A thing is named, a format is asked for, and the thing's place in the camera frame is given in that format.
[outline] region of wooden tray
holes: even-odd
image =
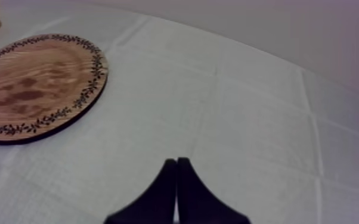
[[[32,36],[0,49],[0,142],[32,139],[89,109],[107,61],[77,36]]]

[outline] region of wooden plate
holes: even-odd
[[[0,141],[31,139],[80,115],[106,84],[107,61],[77,36],[32,36],[0,49]]]

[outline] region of engraved vine pattern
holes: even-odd
[[[102,71],[102,55],[100,49],[98,49],[90,41],[84,40],[77,36],[70,35],[41,35],[35,38],[29,38],[20,42],[15,42],[9,45],[6,48],[0,50],[0,57],[14,51],[16,48],[25,46],[28,44],[34,44],[40,41],[45,41],[48,39],[63,41],[63,42],[75,42],[76,45],[80,45],[83,49],[88,50],[93,54],[92,56],[92,67],[91,74],[92,78],[88,81],[88,85],[81,91],[81,94],[78,99],[73,101],[73,104],[70,107],[64,107],[63,109],[58,109],[56,112],[51,113],[49,116],[43,116],[43,118],[38,118],[33,123],[22,123],[21,125],[3,125],[0,126],[0,134],[4,135],[15,135],[18,133],[36,133],[37,130],[41,127],[48,126],[51,123],[55,122],[58,119],[67,117],[68,114],[72,112],[72,109],[82,108],[85,104],[88,103],[88,98],[91,94],[98,89],[99,79],[106,74]]]

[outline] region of wall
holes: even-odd
[[[218,33],[359,90],[359,1],[82,1]]]

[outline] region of wooden charger plate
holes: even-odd
[[[77,36],[32,36],[0,49],[0,143],[45,136],[97,100],[107,61]]]

